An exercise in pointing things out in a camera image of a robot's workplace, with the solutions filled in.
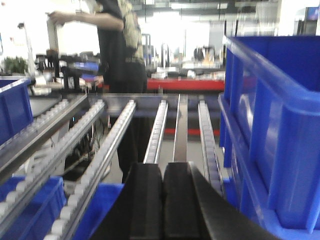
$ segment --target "blue bin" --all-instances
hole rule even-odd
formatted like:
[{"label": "blue bin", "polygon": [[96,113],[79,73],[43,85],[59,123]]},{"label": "blue bin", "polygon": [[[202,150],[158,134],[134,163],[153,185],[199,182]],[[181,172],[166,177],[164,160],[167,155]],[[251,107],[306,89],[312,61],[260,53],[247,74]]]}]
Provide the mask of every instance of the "blue bin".
[{"label": "blue bin", "polygon": [[320,229],[320,37],[236,37],[226,45],[221,143],[238,197],[243,178],[257,211],[312,233]]},{"label": "blue bin", "polygon": [[[0,201],[3,201],[23,179],[23,177],[12,177],[1,185]],[[50,178],[5,233],[2,240],[44,239],[65,203],[63,179]]]},{"label": "blue bin", "polygon": [[0,145],[33,122],[29,79],[0,77]]},{"label": "blue bin", "polygon": [[[98,70],[99,70],[99,65],[96,62],[75,62],[74,65],[77,68],[80,68],[83,70],[91,70],[91,71],[96,71],[96,72],[98,72]],[[95,75],[82,74],[81,78],[87,82],[93,82],[95,80]]]},{"label": "blue bin", "polygon": [[99,184],[75,232],[73,240],[88,240],[92,236],[117,200],[123,186],[121,183]]}]

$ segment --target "roller conveyor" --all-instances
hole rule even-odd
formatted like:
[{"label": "roller conveyor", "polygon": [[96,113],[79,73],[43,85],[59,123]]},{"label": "roller conveyor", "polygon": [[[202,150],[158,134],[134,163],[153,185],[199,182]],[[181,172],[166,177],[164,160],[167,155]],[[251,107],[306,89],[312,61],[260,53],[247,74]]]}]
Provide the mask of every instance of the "roller conveyor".
[{"label": "roller conveyor", "polygon": [[[67,98],[69,101],[63,100],[41,117],[44,120],[37,119],[32,124],[32,128],[29,127],[36,131],[32,132],[27,128],[0,146],[0,156],[9,156],[10,150],[13,149],[11,146],[19,146],[20,151],[27,152],[21,159],[15,156],[7,157],[7,161],[14,167],[7,167],[10,173],[6,176],[2,175],[2,171],[0,172],[1,180],[4,182],[41,146],[35,147],[35,145],[39,145],[41,141],[45,142],[50,134],[77,112],[83,115],[64,138],[52,148],[52,154],[45,157],[42,163],[27,174],[25,180],[8,194],[6,200],[0,203],[1,236],[32,196],[53,174],[56,166],[66,158],[102,114],[119,117],[75,186],[74,193],[69,196],[58,219],[48,231],[46,240],[73,239],[79,222],[128,124],[133,117],[141,116],[155,118],[144,164],[138,163],[132,166],[128,176],[128,179],[132,180],[128,180],[124,185],[113,208],[92,236],[93,240],[244,239],[236,238],[237,234],[246,236],[245,239],[248,240],[276,239],[247,220],[222,198],[225,195],[223,178],[215,153],[215,140],[210,120],[215,116],[214,111],[218,107],[210,97],[88,94],[80,97],[67,96]],[[83,107],[87,105],[91,108],[84,112]],[[197,171],[195,166],[187,162],[187,133],[190,118],[199,119],[205,177]],[[167,119],[176,119],[176,132],[173,163],[167,166],[162,180],[157,163]],[[30,134],[26,133],[42,133],[43,137],[38,137],[36,143],[25,145],[28,139],[32,139]]]}]

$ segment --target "conveyor rail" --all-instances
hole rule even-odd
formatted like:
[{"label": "conveyor rail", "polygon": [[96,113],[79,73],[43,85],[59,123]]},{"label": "conveyor rail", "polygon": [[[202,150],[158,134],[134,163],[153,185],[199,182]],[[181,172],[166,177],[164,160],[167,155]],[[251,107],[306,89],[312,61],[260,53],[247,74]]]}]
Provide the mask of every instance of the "conveyor rail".
[{"label": "conveyor rail", "polygon": [[88,106],[86,95],[68,103],[64,99],[34,123],[0,146],[0,184],[3,184],[62,125]]},{"label": "conveyor rail", "polygon": [[160,157],[161,143],[164,137],[165,125],[168,112],[168,103],[162,100],[159,104],[152,127],[148,147],[146,149],[143,163],[157,164]]},{"label": "conveyor rail", "polygon": [[111,157],[116,151],[135,112],[136,104],[129,101],[111,131],[105,138],[91,164],[75,186],[74,194],[69,196],[67,205],[61,210],[59,218],[53,223],[48,239],[72,239],[87,206],[96,192]]},{"label": "conveyor rail", "polygon": [[18,183],[16,189],[8,193],[0,203],[0,238],[23,211],[38,190],[46,183],[80,141],[83,135],[103,112],[105,104],[100,100],[79,120],[79,122],[51,149],[50,154],[34,170]]},{"label": "conveyor rail", "polygon": [[221,196],[225,197],[224,182],[216,155],[216,143],[208,106],[201,100],[198,105],[204,176]]}]

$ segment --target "white wall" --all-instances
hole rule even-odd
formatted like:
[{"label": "white wall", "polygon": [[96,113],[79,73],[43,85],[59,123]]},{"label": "white wall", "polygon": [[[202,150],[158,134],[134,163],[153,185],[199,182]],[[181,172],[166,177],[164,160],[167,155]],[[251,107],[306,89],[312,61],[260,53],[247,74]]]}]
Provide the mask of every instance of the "white wall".
[{"label": "white wall", "polygon": [[179,48],[179,52],[183,53],[185,42],[185,57],[191,59],[197,46],[203,47],[209,44],[209,22],[184,20],[178,13],[156,14],[147,18],[147,22],[144,18],[139,18],[139,24],[142,33],[151,35],[151,45],[156,47],[158,53],[162,43],[168,44],[172,51]]},{"label": "white wall", "polygon": [[0,6],[0,33],[4,57],[28,57],[25,30],[18,29],[19,23],[25,23],[33,53],[45,53],[49,46],[45,0],[4,0]]},{"label": "white wall", "polygon": [[[79,9],[76,0],[2,0],[0,5],[0,33],[5,57],[28,58],[24,29],[18,29],[18,23],[25,23],[33,57],[45,54],[49,48],[46,12],[74,12]],[[67,23],[58,27],[58,42],[61,53],[73,54],[84,51],[99,52],[97,28],[84,23]]]},{"label": "white wall", "polygon": [[303,8],[317,7],[319,4],[319,0],[282,0],[278,35],[293,35],[296,13]]}]

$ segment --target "black shirt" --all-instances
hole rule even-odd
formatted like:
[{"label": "black shirt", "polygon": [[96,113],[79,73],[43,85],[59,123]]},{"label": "black shirt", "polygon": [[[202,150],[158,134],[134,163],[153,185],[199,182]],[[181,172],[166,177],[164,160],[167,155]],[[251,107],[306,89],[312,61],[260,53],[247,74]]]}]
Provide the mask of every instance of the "black shirt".
[{"label": "black shirt", "polygon": [[142,37],[132,5],[126,0],[98,0],[101,13],[108,13],[124,23],[123,31],[98,28],[101,68],[106,84],[146,82]]}]

